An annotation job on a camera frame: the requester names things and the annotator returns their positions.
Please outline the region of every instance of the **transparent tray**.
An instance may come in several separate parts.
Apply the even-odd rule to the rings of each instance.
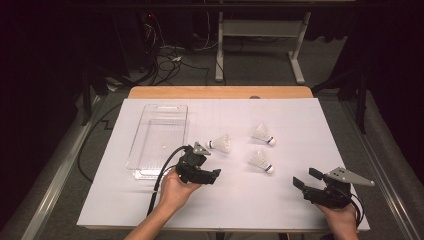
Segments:
[[[164,163],[184,145],[188,107],[146,105],[127,161],[136,179],[156,179]],[[176,154],[168,166],[178,162]]]

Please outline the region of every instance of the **gray carpet floor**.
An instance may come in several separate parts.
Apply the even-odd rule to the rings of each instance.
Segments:
[[[330,76],[344,41],[325,43],[323,40],[306,41],[302,46],[299,62],[307,86],[315,86]],[[227,85],[296,85],[294,75],[287,58],[287,51],[294,46],[292,39],[264,42],[245,41],[241,48],[240,40],[226,39],[224,49],[224,74]],[[215,51],[187,52],[178,50],[183,63],[180,72],[162,85],[223,85],[214,81]],[[171,67],[164,62],[162,68]],[[140,76],[132,72],[132,78]],[[92,119],[98,123],[88,135],[80,154],[81,168],[89,178],[93,178],[108,139],[110,129],[119,113],[120,105],[128,95],[126,88],[113,89],[101,102],[101,108]],[[316,94],[322,105],[324,114],[339,148],[340,154],[348,169],[366,178],[376,179],[374,188],[355,186],[358,195],[366,203],[366,216],[371,230],[360,233],[360,239],[420,239],[424,232],[419,226],[424,224],[424,189],[413,171],[400,153],[390,131],[381,119],[372,94],[368,93],[365,126],[367,134],[358,133],[352,112],[355,111],[355,99],[350,102],[338,101],[336,90],[324,90]],[[0,239],[21,239],[37,207],[40,204],[61,160],[69,153],[77,138],[76,132],[81,128],[82,115],[79,114],[67,135],[59,145],[44,171],[40,174],[34,187],[0,234]],[[376,172],[375,162],[384,172]],[[61,195],[53,208],[47,222],[40,229],[38,239],[123,239],[129,230],[88,230],[76,226],[84,200],[90,189],[87,181],[78,170],[75,162],[67,178]],[[404,207],[397,209],[398,203]],[[322,234],[292,234],[291,239],[319,239]]]

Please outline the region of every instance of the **dark background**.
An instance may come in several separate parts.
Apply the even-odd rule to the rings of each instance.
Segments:
[[[306,39],[349,36],[332,76],[358,62],[369,66],[369,89],[402,153],[424,182],[424,9],[419,0],[402,2],[372,13],[315,11]],[[128,75],[131,68],[149,65],[144,55],[149,49],[136,44],[145,40],[139,31],[145,12],[139,13],[141,18],[134,13],[75,13],[67,11],[66,2],[52,0],[2,1],[0,9],[2,228],[74,120],[82,73],[91,70],[87,66],[98,64]],[[169,39],[187,48],[193,32],[207,35],[201,24],[204,14],[157,15]],[[211,22],[216,19],[211,13]],[[216,34],[216,24],[211,27]]]

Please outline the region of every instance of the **badminton shuttlecock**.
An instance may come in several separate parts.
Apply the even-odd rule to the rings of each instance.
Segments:
[[[268,162],[265,153],[262,149],[256,152],[252,159],[250,159],[249,163],[259,168],[262,168],[263,170],[265,170],[265,172],[269,174],[274,172],[274,167],[271,163]]]
[[[269,135],[268,129],[265,127],[263,123],[259,124],[256,130],[253,132],[253,137],[259,140],[265,141],[271,146],[274,146],[276,143],[275,138]]]
[[[210,140],[206,143],[207,148],[217,149],[221,152],[229,153],[231,149],[231,141],[228,134],[224,134],[221,137]]]

